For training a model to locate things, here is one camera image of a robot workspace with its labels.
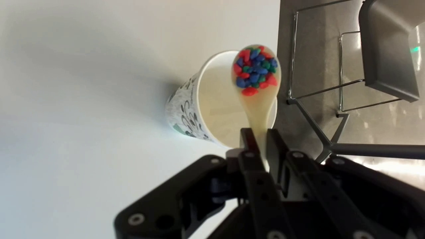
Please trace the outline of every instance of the white cup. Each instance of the white cup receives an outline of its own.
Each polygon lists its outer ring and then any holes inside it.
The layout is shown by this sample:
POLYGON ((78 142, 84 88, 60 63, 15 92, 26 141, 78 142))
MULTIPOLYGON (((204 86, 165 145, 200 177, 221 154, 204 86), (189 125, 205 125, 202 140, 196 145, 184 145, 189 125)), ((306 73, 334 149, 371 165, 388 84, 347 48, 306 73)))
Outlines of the white cup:
MULTIPOLYGON (((233 63, 240 52, 213 56, 189 82, 177 89, 167 104, 172 128, 191 137, 240 147, 242 128, 250 128, 232 80, 233 63)), ((278 101, 269 113, 269 128, 276 124, 278 101)))

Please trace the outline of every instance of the screw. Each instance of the screw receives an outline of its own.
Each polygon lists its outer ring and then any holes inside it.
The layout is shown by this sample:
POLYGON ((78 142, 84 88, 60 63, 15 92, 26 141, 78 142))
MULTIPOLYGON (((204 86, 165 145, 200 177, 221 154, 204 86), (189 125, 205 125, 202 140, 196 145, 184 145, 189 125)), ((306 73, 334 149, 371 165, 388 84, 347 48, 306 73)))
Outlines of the screw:
POLYGON ((145 222, 145 215, 144 214, 133 214, 128 222, 131 226, 140 226, 145 222))
POLYGON ((341 159, 341 158, 334 158, 333 162, 335 165, 346 165, 346 162, 343 159, 341 159))
POLYGON ((286 236, 281 231, 274 230, 268 234, 268 239, 286 239, 286 236))
POLYGON ((213 159, 212 159, 212 163, 213 163, 213 165, 217 165, 217 163, 220 163, 220 162, 221 162, 221 161, 217 159, 217 158, 213 158, 213 159))
POLYGON ((359 230, 355 232, 354 239, 374 239, 374 236, 367 231, 359 230))
POLYGON ((294 151, 294 153, 293 153, 293 157, 294 157, 294 158, 305 158, 305 154, 301 153, 301 151, 294 151))

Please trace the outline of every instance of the bolt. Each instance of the bolt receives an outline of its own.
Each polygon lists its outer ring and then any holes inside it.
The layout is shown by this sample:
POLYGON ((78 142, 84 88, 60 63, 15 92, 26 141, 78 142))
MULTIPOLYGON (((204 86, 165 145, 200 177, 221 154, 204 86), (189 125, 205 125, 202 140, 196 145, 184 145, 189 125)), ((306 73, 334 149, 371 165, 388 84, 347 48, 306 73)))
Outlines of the bolt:
POLYGON ((286 239, 286 236, 281 231, 270 231, 268 234, 268 239, 286 239))
POLYGON ((144 214, 133 214, 131 218, 129 218, 129 225, 131 226, 140 226, 145 222, 145 215, 144 214))
POLYGON ((213 165, 217 165, 217 163, 220 163, 220 162, 221 162, 221 161, 217 159, 217 158, 213 158, 213 159, 212 159, 212 163, 213 163, 213 165))
POLYGON ((367 231, 359 230, 355 232, 354 239, 374 239, 374 236, 367 231))
POLYGON ((294 151, 294 153, 293 153, 293 157, 294 157, 294 158, 305 158, 305 154, 301 153, 301 151, 294 151))
POLYGON ((341 159, 341 158, 334 158, 333 162, 335 165, 346 165, 346 162, 343 159, 341 159))

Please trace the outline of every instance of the paper cup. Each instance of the paper cup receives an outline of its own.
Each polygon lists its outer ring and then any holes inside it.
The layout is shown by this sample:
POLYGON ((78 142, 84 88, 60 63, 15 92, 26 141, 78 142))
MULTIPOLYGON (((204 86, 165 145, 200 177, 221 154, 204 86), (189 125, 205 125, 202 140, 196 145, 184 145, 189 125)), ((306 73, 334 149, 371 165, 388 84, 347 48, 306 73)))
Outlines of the paper cup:
MULTIPOLYGON (((229 147, 240 147, 242 128, 250 128, 232 80, 238 51, 213 56, 189 82, 177 89, 167 104, 167 117, 177 132, 229 147)), ((278 114, 278 101, 269 113, 272 129, 278 114)))

